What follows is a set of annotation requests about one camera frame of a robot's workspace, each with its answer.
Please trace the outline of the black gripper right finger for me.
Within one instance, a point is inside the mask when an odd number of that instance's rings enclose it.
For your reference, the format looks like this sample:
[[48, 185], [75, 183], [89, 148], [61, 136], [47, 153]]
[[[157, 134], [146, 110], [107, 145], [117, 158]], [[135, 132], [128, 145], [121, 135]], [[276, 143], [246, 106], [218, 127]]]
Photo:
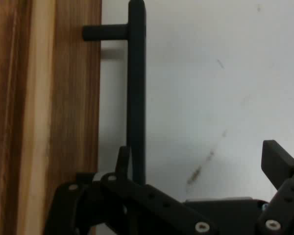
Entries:
[[261, 235], [294, 235], [294, 158], [276, 141], [263, 141], [261, 168], [277, 192], [257, 229]]

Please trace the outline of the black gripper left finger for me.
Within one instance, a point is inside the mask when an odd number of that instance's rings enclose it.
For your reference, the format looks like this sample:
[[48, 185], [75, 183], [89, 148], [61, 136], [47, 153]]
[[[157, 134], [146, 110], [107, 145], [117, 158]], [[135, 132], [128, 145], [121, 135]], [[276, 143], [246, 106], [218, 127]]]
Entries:
[[106, 224], [118, 235], [216, 235], [214, 222], [149, 185], [128, 177], [129, 147], [119, 149], [116, 168], [98, 181], [79, 173], [53, 197], [46, 235], [87, 235]]

